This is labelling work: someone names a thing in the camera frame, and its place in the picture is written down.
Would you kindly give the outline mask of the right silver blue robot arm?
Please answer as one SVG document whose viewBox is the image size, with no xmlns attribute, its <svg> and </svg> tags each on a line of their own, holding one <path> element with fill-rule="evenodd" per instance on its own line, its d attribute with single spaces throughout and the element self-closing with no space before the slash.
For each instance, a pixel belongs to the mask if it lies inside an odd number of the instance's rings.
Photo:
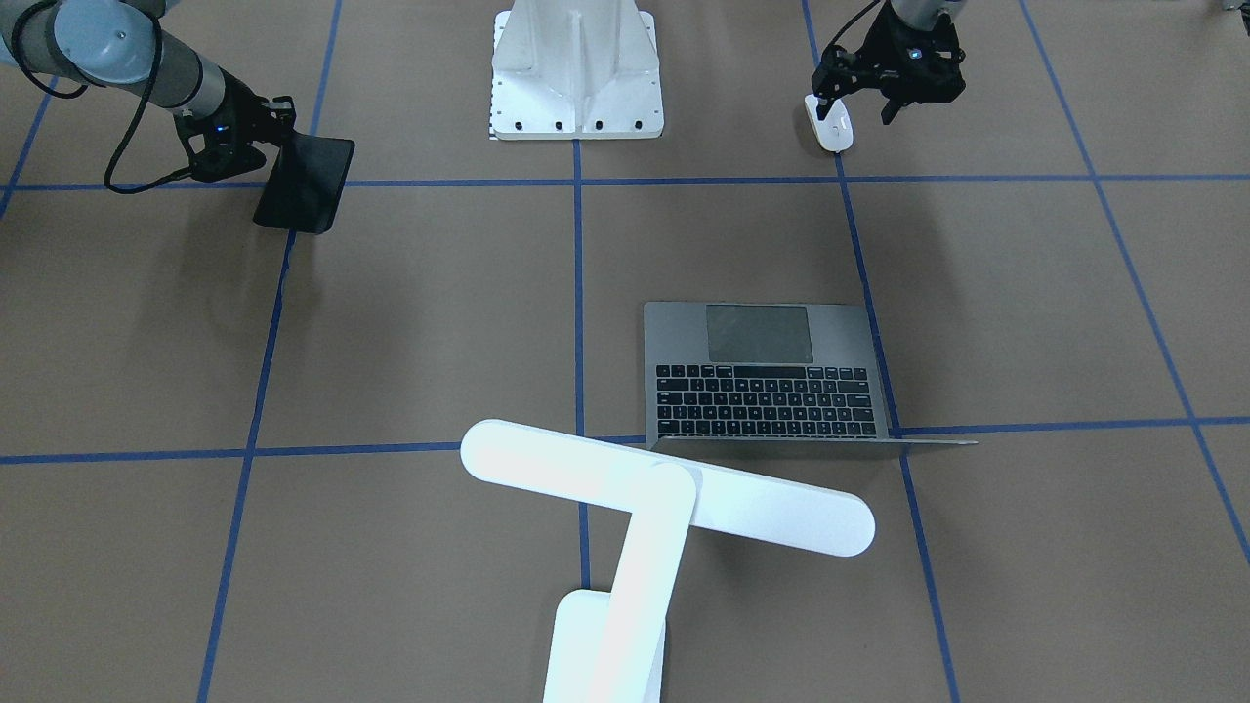
<svg viewBox="0 0 1250 703">
<path fill-rule="evenodd" d="M 272 186 L 300 186 L 300 160 L 291 98 L 259 98 L 244 83 L 165 31 L 171 1 L 5 1 L 2 63 L 59 100 L 81 98 L 90 86 L 138 95 L 139 106 L 105 169 L 116 194 L 139 194 L 176 180 L 202 183 L 254 173 L 268 164 L 255 143 L 278 146 Z M 118 186 L 112 174 L 148 106 L 174 118 L 188 166 L 142 186 Z"/>
</svg>

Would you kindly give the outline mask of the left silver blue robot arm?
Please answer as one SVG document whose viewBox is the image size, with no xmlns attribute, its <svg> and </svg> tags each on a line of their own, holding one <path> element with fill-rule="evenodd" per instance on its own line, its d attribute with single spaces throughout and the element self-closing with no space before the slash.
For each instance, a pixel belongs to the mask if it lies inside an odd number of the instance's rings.
<svg viewBox="0 0 1250 703">
<path fill-rule="evenodd" d="M 861 90 L 888 99 L 881 121 L 892 124 L 902 108 L 955 103 L 966 89 L 954 19 L 960 1 L 870 1 L 835 34 L 810 79 L 818 121 L 836 100 Z M 839 40 L 858 20 L 878 9 L 862 45 L 850 53 Z"/>
</svg>

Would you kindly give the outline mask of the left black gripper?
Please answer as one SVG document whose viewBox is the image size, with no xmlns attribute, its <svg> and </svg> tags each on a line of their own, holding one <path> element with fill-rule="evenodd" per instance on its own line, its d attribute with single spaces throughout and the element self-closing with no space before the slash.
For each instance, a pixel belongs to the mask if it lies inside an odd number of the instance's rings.
<svg viewBox="0 0 1250 703">
<path fill-rule="evenodd" d="M 849 53 L 841 35 L 871 10 L 876 15 L 862 45 Z M 876 90 L 888 103 L 881 124 L 892 125 L 898 113 L 924 103 L 955 103 L 966 90 L 955 19 L 961 5 L 869 5 L 845 23 L 824 49 L 812 73 L 816 121 L 824 121 L 838 99 Z"/>
</svg>

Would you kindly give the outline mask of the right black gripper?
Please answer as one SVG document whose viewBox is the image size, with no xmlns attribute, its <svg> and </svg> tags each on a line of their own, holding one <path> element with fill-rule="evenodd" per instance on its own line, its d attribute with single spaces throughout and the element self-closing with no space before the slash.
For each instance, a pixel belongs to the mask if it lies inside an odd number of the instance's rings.
<svg viewBox="0 0 1250 703">
<path fill-rule="evenodd" d="M 174 118 L 176 134 L 188 153 L 188 173 L 196 181 L 214 183 L 268 164 L 255 143 L 285 148 L 294 135 L 298 113 L 290 95 L 258 98 L 228 94 L 222 106 L 206 118 Z"/>
</svg>

